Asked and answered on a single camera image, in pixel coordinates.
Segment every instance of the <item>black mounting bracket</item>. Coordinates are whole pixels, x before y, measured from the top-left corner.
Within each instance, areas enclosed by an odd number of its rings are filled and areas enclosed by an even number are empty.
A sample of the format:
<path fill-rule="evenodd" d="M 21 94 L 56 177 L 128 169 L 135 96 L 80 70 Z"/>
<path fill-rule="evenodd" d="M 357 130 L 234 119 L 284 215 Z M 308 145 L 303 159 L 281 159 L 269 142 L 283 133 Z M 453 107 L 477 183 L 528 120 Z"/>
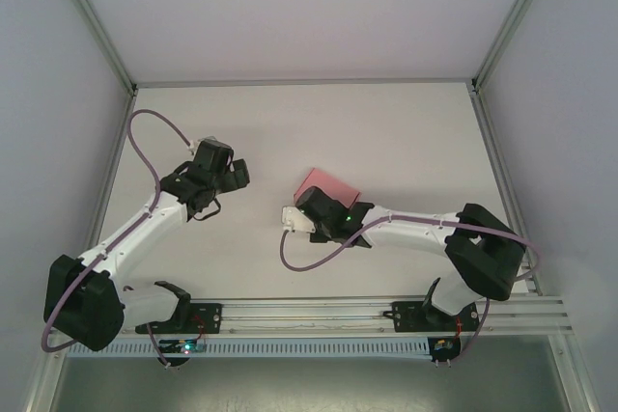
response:
<path fill-rule="evenodd" d="M 200 331 L 205 335 L 216 335 L 221 330 L 223 305 L 217 303 L 191 303 L 188 314 L 182 326 L 174 319 L 164 322 L 152 322 L 151 330 L 156 335 L 199 335 Z M 140 335 L 148 334 L 146 324 L 135 327 L 135 332 Z"/>
<path fill-rule="evenodd" d="M 479 326 L 479 313 L 474 303 L 463 308 L 458 315 L 444 317 L 440 321 L 427 320 L 426 313 L 423 311 L 423 301 L 395 301 L 391 308 L 391 311 L 384 311 L 382 315 L 393 320 L 397 333 L 452 332 L 455 336 L 457 318 L 462 324 L 463 332 L 474 332 Z"/>

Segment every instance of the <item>pink object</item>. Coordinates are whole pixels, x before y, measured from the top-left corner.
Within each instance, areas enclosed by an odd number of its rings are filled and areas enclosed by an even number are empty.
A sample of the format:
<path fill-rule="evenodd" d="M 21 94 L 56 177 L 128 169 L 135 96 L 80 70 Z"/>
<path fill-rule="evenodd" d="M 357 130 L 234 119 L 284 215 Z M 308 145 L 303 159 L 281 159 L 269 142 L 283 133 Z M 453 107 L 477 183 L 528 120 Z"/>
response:
<path fill-rule="evenodd" d="M 360 197 L 360 191 L 350 187 L 346 183 L 325 173 L 321 169 L 313 168 L 309 176 L 303 181 L 296 193 L 294 193 L 294 203 L 298 197 L 309 187 L 320 187 L 322 192 L 333 200 L 337 200 L 345 207 L 351 207 Z"/>

